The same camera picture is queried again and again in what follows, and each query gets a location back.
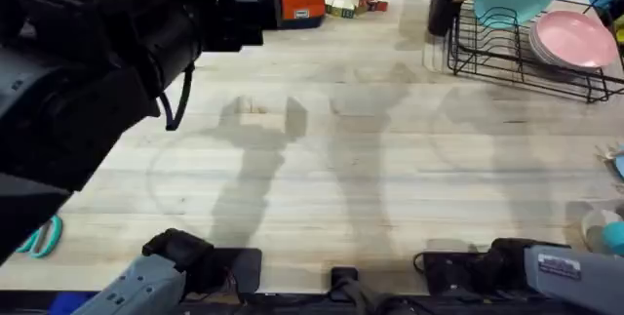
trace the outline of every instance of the gray robot arm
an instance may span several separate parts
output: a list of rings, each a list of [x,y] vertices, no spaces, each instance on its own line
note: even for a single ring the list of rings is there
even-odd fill
[[[139,256],[74,315],[167,314],[184,296],[186,272],[162,256]]]
[[[605,315],[624,314],[624,259],[572,249],[525,249],[526,282],[536,291]]]

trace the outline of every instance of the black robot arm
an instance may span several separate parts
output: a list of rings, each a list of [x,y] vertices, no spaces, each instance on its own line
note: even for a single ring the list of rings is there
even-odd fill
[[[146,116],[183,114],[202,52],[261,45],[253,1],[0,0],[0,261]],[[185,72],[175,114],[164,91]]]

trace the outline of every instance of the orange object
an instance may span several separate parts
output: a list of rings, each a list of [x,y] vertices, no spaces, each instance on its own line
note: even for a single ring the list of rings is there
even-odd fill
[[[325,0],[282,0],[282,19],[322,19],[325,16]]]

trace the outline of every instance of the label sticker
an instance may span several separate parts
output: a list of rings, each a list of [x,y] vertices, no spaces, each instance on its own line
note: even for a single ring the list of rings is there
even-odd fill
[[[581,279],[581,263],[576,260],[540,254],[537,256],[537,263],[542,272],[577,281]]]
[[[298,10],[298,11],[294,11],[294,18],[295,19],[310,18],[310,11],[308,11],[307,9],[301,9],[301,10]]]

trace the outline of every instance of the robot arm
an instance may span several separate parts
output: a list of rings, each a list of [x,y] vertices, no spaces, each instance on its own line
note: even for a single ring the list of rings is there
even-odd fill
[[[246,0],[0,0],[0,263],[147,116],[181,120],[193,61],[262,43]],[[164,93],[185,73],[174,114]]]
[[[222,284],[224,271],[215,264],[214,252],[205,241],[169,229],[147,243],[142,256],[73,314],[169,313],[188,292]],[[193,283],[200,276],[203,282]]]

